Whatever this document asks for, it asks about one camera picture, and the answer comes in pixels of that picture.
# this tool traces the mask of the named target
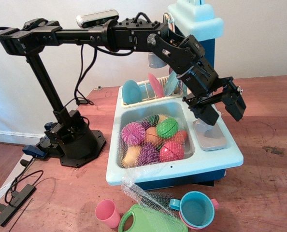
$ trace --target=white wall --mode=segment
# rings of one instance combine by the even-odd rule
[[[24,22],[43,17],[58,20],[63,28],[77,28],[76,16],[109,8],[120,20],[145,12],[161,20],[175,0],[4,0],[0,1],[0,26],[22,28]],[[215,69],[221,77],[254,77],[287,74],[287,0],[206,0],[216,16],[225,21],[224,36],[216,40]],[[93,56],[85,48],[85,64]],[[80,69],[80,47],[63,44],[46,47],[40,54],[63,103],[73,98]],[[125,81],[147,79],[147,73],[167,74],[168,68],[152,70],[147,54],[113,57],[99,53],[95,66],[81,85],[88,94],[97,86],[120,86]],[[71,104],[68,109],[76,108]],[[34,144],[43,125],[55,121],[52,108],[24,57],[6,54],[0,44],[0,141]]]

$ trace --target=plastic cup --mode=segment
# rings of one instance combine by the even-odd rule
[[[200,230],[211,224],[215,209],[219,207],[216,199],[211,199],[202,192],[192,191],[181,200],[171,199],[170,207],[179,210],[181,220],[191,229]]]
[[[110,228],[116,228],[121,220],[121,216],[112,200],[101,201],[95,208],[95,216]]]

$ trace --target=power strip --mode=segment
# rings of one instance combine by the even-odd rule
[[[35,190],[36,188],[33,185],[27,184],[8,205],[0,204],[0,226],[7,225]]]

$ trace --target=wooden floor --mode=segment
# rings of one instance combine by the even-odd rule
[[[0,187],[22,157],[22,145],[0,143]]]

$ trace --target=black robotic arm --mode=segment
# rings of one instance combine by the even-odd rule
[[[0,42],[8,54],[27,58],[49,99],[57,123],[46,128],[47,137],[37,147],[56,154],[62,165],[79,167],[97,158],[105,139],[100,131],[91,133],[78,111],[68,112],[61,103],[39,57],[45,46],[88,44],[95,48],[105,46],[112,53],[119,50],[153,52],[169,64],[177,78],[190,89],[191,94],[183,101],[196,118],[209,125],[214,125],[219,117],[212,107],[214,103],[223,102],[237,121],[246,108],[241,88],[235,86],[232,77],[218,78],[204,57],[204,48],[193,35],[184,37],[176,34],[169,29],[167,22],[151,22],[144,13],[122,22],[110,19],[104,25],[87,29],[63,29],[58,21],[34,19],[26,22],[22,29],[0,28]],[[212,96],[211,93],[219,88],[222,92]]]

